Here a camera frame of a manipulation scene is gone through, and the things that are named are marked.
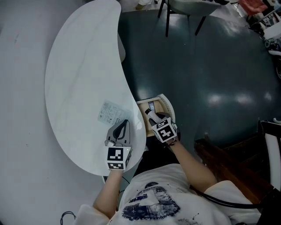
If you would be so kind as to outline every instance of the wooden furniture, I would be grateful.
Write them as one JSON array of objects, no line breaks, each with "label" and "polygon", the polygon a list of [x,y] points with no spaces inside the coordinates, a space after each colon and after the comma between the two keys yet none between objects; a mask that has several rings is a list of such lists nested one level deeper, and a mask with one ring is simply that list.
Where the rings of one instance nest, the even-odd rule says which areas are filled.
[{"label": "wooden furniture", "polygon": [[[149,106],[149,103],[152,102],[154,109],[151,109]],[[149,123],[149,117],[145,113],[147,109],[150,108],[156,113],[167,113],[171,116],[173,122],[176,122],[176,116],[173,106],[164,94],[160,94],[156,98],[148,98],[145,100],[137,101],[137,106],[139,107],[142,117],[144,119],[146,137],[154,136],[151,124]]]},{"label": "wooden furniture", "polygon": [[263,134],[267,142],[267,152],[270,165],[270,183],[281,190],[281,124],[261,122]]},{"label": "wooden furniture", "polygon": [[260,138],[252,136],[228,147],[217,147],[206,139],[195,142],[195,151],[219,181],[230,180],[252,203],[266,201],[274,191],[269,183],[268,156],[263,146],[250,148]]}]

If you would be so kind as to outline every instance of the gray floor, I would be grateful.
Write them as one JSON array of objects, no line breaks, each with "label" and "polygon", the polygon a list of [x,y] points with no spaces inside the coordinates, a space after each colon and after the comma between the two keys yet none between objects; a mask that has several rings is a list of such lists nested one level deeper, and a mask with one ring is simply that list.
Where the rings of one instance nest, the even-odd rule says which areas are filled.
[{"label": "gray floor", "polygon": [[163,93],[171,101],[182,143],[208,132],[216,144],[256,130],[258,119],[281,116],[281,83],[258,34],[216,17],[166,11],[122,13],[119,34],[126,50],[123,70],[136,101]]}]

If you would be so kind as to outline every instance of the curved tabletop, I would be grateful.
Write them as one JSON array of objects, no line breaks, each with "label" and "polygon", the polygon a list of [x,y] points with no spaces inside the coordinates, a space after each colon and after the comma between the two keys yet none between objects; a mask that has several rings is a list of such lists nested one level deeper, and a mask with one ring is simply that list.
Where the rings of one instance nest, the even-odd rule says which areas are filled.
[{"label": "curved tabletop", "polygon": [[104,176],[109,174],[104,141],[112,126],[98,120],[104,103],[129,118],[133,152],[127,170],[141,158],[146,141],[120,62],[120,12],[115,0],[95,0],[77,9],[54,41],[45,77],[47,112],[58,143],[77,166]]}]

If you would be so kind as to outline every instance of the black wire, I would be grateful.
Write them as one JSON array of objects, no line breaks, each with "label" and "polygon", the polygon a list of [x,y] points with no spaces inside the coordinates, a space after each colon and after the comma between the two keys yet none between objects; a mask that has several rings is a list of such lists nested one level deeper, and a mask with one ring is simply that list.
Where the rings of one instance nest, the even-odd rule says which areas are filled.
[{"label": "black wire", "polygon": [[206,198],[207,200],[209,200],[211,202],[214,202],[216,204],[219,204],[221,206],[226,206],[226,207],[230,207],[230,208],[237,208],[237,209],[256,209],[256,208],[263,208],[264,207],[263,204],[240,204],[240,203],[226,202],[226,201],[214,198],[210,195],[206,195],[206,194],[198,191],[197,189],[195,189],[192,186],[191,186],[191,189],[194,190],[195,192],[197,192],[202,197]]},{"label": "black wire", "polygon": [[73,215],[73,216],[74,216],[74,219],[76,219],[76,216],[74,215],[73,212],[71,212],[71,211],[66,211],[66,212],[64,212],[64,213],[61,215],[61,225],[63,225],[63,217],[64,217],[65,215],[67,215],[67,214]]},{"label": "black wire", "polygon": [[124,177],[122,177],[122,178],[123,178],[125,181],[127,181],[128,184],[130,184],[130,182],[128,182],[128,180],[127,180],[126,178],[124,178]]}]

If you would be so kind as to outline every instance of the white chair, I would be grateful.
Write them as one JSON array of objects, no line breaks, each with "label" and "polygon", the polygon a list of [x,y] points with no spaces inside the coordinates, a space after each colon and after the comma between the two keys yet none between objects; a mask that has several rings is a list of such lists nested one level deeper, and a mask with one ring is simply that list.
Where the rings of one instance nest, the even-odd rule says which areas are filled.
[{"label": "white chair", "polygon": [[169,18],[171,13],[187,15],[188,17],[191,15],[202,16],[199,26],[195,32],[195,35],[197,35],[204,20],[206,19],[206,16],[210,15],[221,6],[219,3],[206,0],[162,0],[158,18],[160,18],[164,3],[166,3],[168,6],[166,37],[168,36]]}]

